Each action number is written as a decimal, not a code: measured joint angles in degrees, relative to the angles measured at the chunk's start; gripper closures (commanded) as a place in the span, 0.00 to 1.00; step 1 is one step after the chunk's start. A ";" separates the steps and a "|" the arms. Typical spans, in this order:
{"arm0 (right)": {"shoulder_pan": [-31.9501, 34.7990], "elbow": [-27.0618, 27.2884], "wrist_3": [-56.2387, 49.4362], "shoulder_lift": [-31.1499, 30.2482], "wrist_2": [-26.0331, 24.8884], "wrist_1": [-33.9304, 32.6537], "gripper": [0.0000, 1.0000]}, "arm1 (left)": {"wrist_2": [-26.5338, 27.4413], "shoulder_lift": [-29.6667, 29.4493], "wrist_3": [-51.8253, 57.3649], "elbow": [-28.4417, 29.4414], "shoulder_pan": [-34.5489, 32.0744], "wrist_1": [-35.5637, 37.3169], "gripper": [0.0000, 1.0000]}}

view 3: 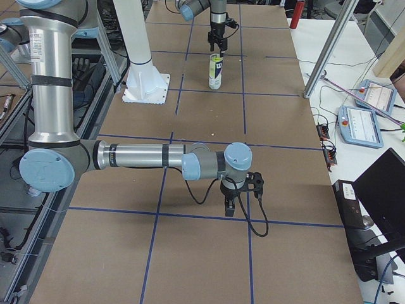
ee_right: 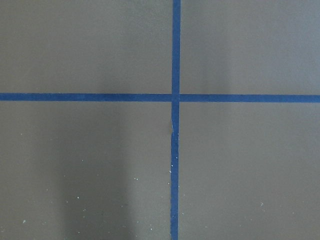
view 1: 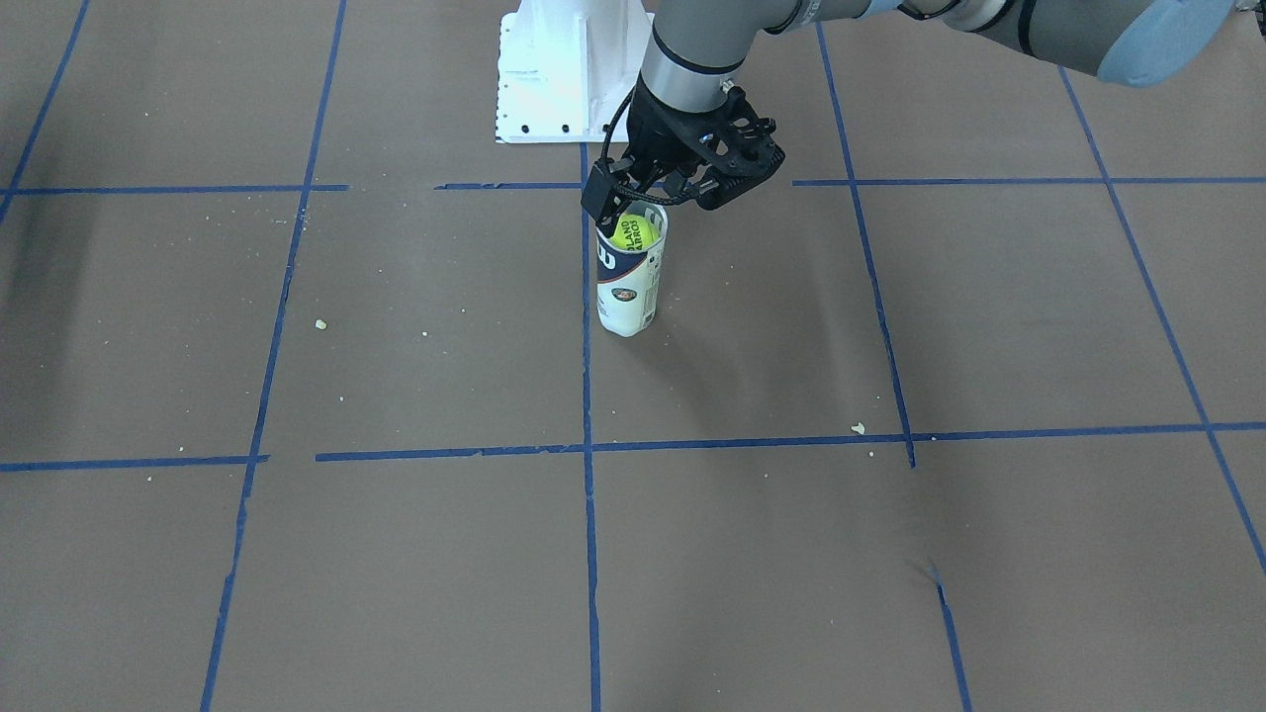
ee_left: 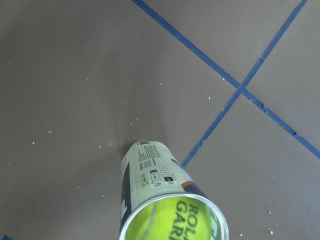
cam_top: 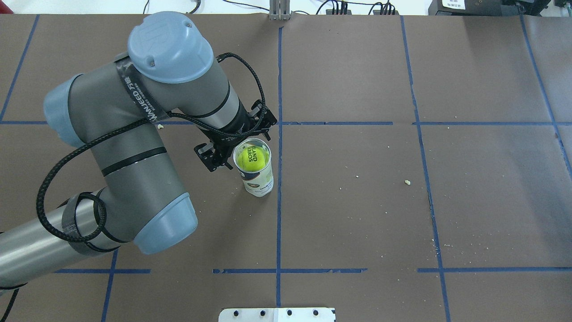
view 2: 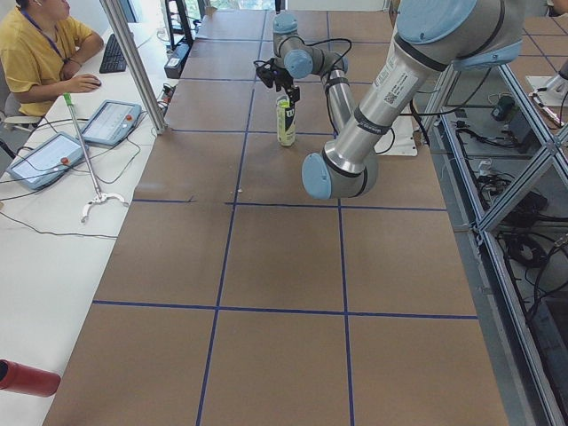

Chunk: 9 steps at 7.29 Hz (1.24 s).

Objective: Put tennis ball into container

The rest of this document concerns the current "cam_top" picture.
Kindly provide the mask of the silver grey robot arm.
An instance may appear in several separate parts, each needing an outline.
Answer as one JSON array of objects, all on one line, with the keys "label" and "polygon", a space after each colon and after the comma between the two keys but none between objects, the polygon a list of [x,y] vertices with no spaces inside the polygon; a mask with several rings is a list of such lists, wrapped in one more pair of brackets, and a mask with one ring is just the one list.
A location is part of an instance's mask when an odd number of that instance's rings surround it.
[{"label": "silver grey robot arm", "polygon": [[[157,123],[181,118],[208,137],[195,153],[209,171],[230,167],[247,137],[268,136],[277,123],[261,97],[247,111],[189,16],[159,12],[143,19],[127,51],[51,90],[47,124],[74,147],[40,185],[37,219],[1,234],[1,291],[134,242],[143,254],[190,236],[198,219],[161,140]],[[45,210],[47,189],[63,166],[91,151],[106,182]]]}]

